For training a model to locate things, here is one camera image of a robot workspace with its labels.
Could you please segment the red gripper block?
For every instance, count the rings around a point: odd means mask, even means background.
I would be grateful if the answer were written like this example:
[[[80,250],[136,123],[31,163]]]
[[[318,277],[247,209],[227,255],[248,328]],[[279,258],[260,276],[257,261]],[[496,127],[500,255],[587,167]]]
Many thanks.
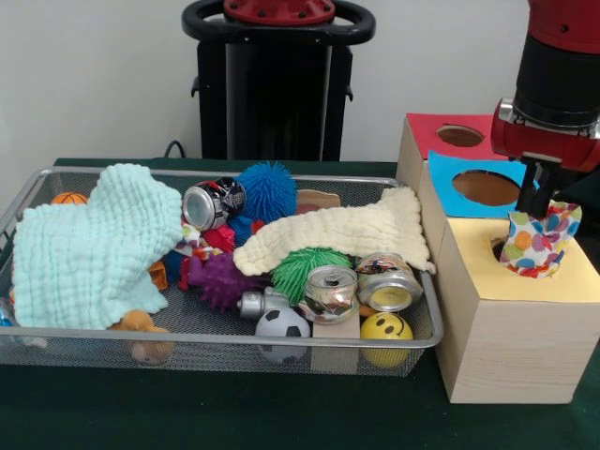
[[[560,163],[563,168],[578,172],[591,172],[599,164],[599,121],[590,127],[544,127],[512,105],[498,105],[492,118],[490,140],[493,152],[508,158]],[[537,163],[525,162],[525,166],[516,210],[544,218],[554,192],[554,167],[540,166],[537,189],[534,184]]]

